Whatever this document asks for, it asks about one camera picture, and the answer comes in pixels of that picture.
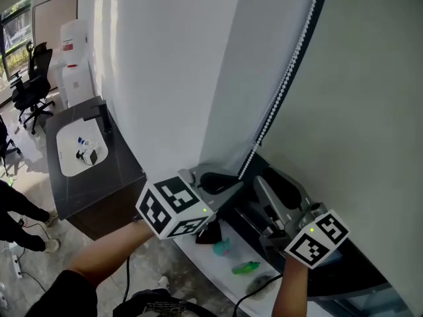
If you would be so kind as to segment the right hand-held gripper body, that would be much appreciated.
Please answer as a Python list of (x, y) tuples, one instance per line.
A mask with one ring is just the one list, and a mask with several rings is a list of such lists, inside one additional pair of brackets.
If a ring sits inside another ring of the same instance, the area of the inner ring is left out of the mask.
[(290, 220), (279, 233), (261, 236), (266, 255), (290, 255), (309, 269), (321, 265), (349, 236), (350, 229), (333, 210), (316, 204)]

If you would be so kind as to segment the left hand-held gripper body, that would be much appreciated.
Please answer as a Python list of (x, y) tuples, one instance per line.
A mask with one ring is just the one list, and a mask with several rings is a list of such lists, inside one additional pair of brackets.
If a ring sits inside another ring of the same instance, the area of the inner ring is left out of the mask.
[(143, 169), (145, 184), (135, 208), (158, 238), (195, 234), (216, 220), (212, 200), (200, 189), (201, 176), (211, 172), (212, 167), (199, 164), (167, 174)]

